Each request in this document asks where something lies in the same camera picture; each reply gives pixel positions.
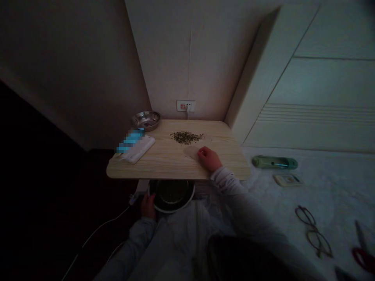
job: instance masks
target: gray sleeve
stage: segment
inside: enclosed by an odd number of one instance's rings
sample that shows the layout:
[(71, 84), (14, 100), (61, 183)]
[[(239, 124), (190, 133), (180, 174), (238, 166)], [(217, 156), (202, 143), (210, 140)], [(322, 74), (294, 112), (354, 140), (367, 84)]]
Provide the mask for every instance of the gray sleeve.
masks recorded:
[(128, 279), (150, 243), (156, 221), (142, 217), (129, 231), (129, 239), (116, 255), (102, 268), (94, 281), (124, 281)]
[(221, 197), (231, 210), (232, 223), (239, 236), (263, 245), (282, 260), (300, 280), (325, 280), (307, 258), (273, 224), (266, 212), (251, 198), (239, 180), (227, 168), (211, 175)]

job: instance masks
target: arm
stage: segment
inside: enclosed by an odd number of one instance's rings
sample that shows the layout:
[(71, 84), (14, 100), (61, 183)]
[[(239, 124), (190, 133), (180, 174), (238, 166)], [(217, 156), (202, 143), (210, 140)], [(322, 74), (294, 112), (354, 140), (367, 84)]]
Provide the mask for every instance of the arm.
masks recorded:
[(213, 172), (211, 180), (216, 183), (221, 196), (231, 209), (232, 222), (239, 236), (247, 237), (270, 250), (298, 279), (325, 280), (309, 260), (289, 243), (287, 237), (251, 198), (234, 174), (223, 167), (214, 151), (203, 147), (198, 156), (202, 164)]
[(142, 217), (129, 231), (129, 239), (116, 255), (102, 268), (94, 281), (127, 280), (152, 240), (156, 228), (153, 194), (145, 194), (141, 204)]

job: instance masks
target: white bed sheet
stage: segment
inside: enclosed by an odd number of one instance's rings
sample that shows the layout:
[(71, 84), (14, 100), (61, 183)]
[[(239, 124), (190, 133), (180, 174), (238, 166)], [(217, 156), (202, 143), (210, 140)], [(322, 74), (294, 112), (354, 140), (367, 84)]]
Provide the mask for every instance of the white bed sheet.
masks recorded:
[[(367, 247), (375, 255), (375, 155), (250, 147), (242, 147), (242, 151), (252, 172), (243, 186), (328, 280), (336, 280), (335, 265), (358, 280), (373, 280), (354, 261), (351, 249), (359, 246), (354, 224), (358, 220)], [(297, 160), (298, 168), (258, 169), (251, 164), (256, 155), (291, 157)], [(305, 185), (280, 187), (272, 178), (280, 173), (295, 173)], [(317, 257), (305, 236), (308, 227), (295, 215), (298, 205), (313, 214), (319, 231), (331, 245), (333, 259)]]

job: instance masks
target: wall socket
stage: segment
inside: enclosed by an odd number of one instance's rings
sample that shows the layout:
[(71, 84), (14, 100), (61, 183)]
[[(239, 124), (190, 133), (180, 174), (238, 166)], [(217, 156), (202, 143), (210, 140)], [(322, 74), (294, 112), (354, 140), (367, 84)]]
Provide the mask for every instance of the wall socket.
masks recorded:
[(195, 101), (177, 100), (177, 111), (187, 111), (188, 108), (189, 112), (194, 112)]

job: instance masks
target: hand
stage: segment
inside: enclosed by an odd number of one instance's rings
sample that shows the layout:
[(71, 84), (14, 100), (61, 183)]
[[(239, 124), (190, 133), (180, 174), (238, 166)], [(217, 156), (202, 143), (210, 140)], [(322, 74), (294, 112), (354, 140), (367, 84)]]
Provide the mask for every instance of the hand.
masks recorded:
[(146, 192), (143, 195), (142, 203), (141, 203), (141, 214), (142, 217), (147, 217), (153, 220), (156, 220), (156, 211), (154, 207), (154, 198), (155, 193), (151, 196), (148, 196), (148, 193)]
[(211, 172), (214, 172), (223, 166), (216, 152), (209, 149), (207, 146), (202, 147), (197, 154), (203, 167), (207, 168)]

